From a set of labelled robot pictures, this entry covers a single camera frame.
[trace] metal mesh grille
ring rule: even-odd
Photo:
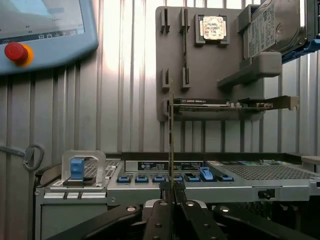
[[[116,170],[119,161],[105,160],[105,178],[111,178],[112,174]],[[88,159],[84,162],[84,177],[94,178],[97,176],[98,162],[95,159]]]
[[[314,179],[317,175],[283,165],[223,166],[245,180],[285,180],[285,179]]]

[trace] red emergency stop button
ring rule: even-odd
[[[28,60],[28,50],[18,42],[10,42],[4,48],[4,54],[16,64],[23,64]]]

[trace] display screen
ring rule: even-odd
[[[0,0],[0,45],[84,32],[79,0]]]

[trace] corrugated metal wall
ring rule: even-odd
[[[0,144],[45,148],[41,167],[68,149],[109,153],[168,149],[156,116],[155,10],[158,6],[243,8],[251,0],[93,0],[99,49],[67,67],[0,78]],[[177,122],[182,152],[300,152],[319,155],[319,54],[265,79],[264,96],[301,96],[300,111],[270,111],[261,121]],[[0,153],[0,240],[31,236],[33,174]]]

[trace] hard drive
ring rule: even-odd
[[[303,47],[308,37],[307,24],[317,21],[307,18],[308,7],[318,11],[315,0],[265,0],[251,15],[251,24],[244,32],[244,58],[261,52],[280,52],[286,55]],[[310,26],[314,35],[315,26]]]

